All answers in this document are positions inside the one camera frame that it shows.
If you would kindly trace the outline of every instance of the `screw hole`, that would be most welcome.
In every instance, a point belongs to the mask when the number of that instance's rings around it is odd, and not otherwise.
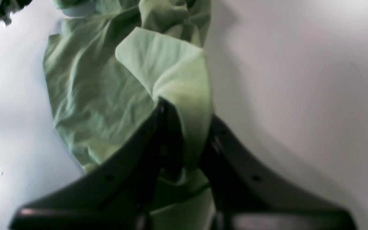
[[[113,175],[107,175],[106,177],[105,177],[105,180],[106,181],[113,181],[115,178],[114,178],[114,176]]]
[[[251,179],[254,181],[254,182],[261,182],[262,181],[262,178],[258,175],[252,175],[251,176]]]

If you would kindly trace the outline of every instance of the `black bracket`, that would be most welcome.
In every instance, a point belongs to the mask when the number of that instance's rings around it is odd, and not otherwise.
[[[182,166],[180,122],[161,100],[107,162],[68,187],[20,208],[13,230],[152,230],[161,168]],[[216,116],[200,160],[217,213],[211,230],[356,230],[348,211],[292,185],[257,160]]]

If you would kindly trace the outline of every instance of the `light green fabric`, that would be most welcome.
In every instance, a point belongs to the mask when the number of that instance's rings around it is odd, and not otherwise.
[[[62,32],[49,37],[45,54],[55,128],[87,172],[123,146],[160,96],[176,106],[185,168],[178,181],[160,176],[153,204],[160,230],[171,229],[172,213],[189,222],[187,229],[201,229],[212,201],[208,180],[197,169],[213,113],[201,48],[210,4],[97,0],[95,15],[63,22]]]

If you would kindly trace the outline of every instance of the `green cloth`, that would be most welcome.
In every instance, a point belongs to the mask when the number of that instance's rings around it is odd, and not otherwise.
[[[197,169],[213,113],[201,48],[210,4],[97,0],[94,15],[63,22],[45,53],[55,128],[87,172],[123,146],[160,96],[175,105],[185,167],[179,180],[160,176],[152,212],[156,230],[203,229],[212,202],[208,180]]]

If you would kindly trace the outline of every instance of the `white surface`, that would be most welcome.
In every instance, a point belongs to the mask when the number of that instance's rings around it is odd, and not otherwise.
[[[0,230],[20,205],[82,175],[54,132],[42,70],[59,13],[36,0],[0,24]]]
[[[262,161],[368,230],[368,0],[215,0],[216,111]]]
[[[267,165],[368,230],[368,0],[213,3],[217,114]],[[0,230],[19,205],[82,175],[52,128],[41,66],[61,18],[35,0],[0,25]]]

